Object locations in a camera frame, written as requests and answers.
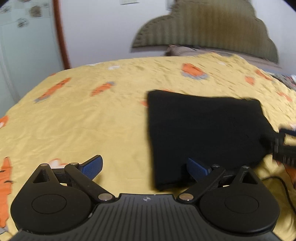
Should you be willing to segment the yellow carrot print bedsheet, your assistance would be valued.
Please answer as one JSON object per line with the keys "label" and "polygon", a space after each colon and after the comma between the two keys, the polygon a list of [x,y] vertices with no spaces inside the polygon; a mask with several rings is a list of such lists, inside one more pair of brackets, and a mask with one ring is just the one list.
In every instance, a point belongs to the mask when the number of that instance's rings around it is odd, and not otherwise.
{"label": "yellow carrot print bedsheet", "polygon": [[148,57],[53,74],[1,118],[1,240],[17,229],[10,206],[41,163],[61,168],[103,157],[95,181],[119,193],[155,194],[147,93],[255,98],[277,130],[295,123],[295,91],[234,55]]}

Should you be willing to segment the black pants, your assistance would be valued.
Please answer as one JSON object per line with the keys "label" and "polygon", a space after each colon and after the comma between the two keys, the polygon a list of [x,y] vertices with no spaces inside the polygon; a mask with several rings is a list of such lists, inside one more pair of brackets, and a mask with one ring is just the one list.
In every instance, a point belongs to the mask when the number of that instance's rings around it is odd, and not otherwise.
{"label": "black pants", "polygon": [[189,158],[227,170],[256,166],[277,133],[256,99],[200,97],[154,90],[147,94],[154,186],[163,191],[194,183]]}

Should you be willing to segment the beige patterned pillow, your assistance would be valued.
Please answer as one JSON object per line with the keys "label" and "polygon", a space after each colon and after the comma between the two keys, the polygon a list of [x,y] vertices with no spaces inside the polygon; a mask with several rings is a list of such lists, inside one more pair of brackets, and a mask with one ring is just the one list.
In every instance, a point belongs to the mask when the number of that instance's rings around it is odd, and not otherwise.
{"label": "beige patterned pillow", "polygon": [[169,45],[166,50],[167,56],[195,56],[195,55],[206,54],[206,53],[215,53],[224,57],[231,57],[233,55],[238,55],[239,57],[245,59],[250,64],[255,65],[257,67],[260,67],[261,65],[263,65],[263,66],[280,68],[280,65],[278,63],[272,62],[270,60],[254,57],[244,53],[233,52],[233,51],[210,49],[210,48],[192,48],[192,47],[177,46],[177,45]]}

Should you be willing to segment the black white patterned cloth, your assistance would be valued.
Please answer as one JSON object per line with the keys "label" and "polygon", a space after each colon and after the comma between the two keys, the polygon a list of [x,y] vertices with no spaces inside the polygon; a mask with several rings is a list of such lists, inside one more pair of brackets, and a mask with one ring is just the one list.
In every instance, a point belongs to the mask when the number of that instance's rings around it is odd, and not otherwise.
{"label": "black white patterned cloth", "polygon": [[282,74],[272,74],[272,76],[283,83],[289,89],[296,91],[295,80],[293,80],[291,76]]}

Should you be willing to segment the frosted glass wardrobe door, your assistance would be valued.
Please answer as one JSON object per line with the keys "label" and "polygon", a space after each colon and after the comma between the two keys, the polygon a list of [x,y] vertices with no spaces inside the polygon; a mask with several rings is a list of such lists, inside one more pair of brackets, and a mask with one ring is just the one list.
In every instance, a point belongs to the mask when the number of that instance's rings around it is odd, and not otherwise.
{"label": "frosted glass wardrobe door", "polygon": [[1,115],[63,69],[53,2],[1,4]]}

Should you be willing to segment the olive green padded headboard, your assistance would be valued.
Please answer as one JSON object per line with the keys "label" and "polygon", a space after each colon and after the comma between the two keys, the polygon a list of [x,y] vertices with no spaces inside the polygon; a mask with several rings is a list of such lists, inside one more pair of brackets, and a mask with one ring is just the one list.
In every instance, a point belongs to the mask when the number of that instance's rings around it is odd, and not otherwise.
{"label": "olive green padded headboard", "polygon": [[233,51],[278,63],[278,50],[248,1],[177,1],[169,15],[148,21],[133,48],[198,46]]}

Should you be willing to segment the brown wooden door frame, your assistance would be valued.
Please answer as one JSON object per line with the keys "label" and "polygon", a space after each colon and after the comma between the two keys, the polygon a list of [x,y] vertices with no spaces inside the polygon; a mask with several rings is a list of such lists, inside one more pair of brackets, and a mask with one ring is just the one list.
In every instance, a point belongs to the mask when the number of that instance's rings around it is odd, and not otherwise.
{"label": "brown wooden door frame", "polygon": [[54,19],[55,19],[57,40],[58,40],[58,45],[61,53],[63,67],[64,69],[70,69],[71,66],[70,66],[68,53],[66,49],[66,42],[63,34],[62,18],[60,14],[60,1],[52,0],[52,3],[53,3],[53,13],[54,13]]}

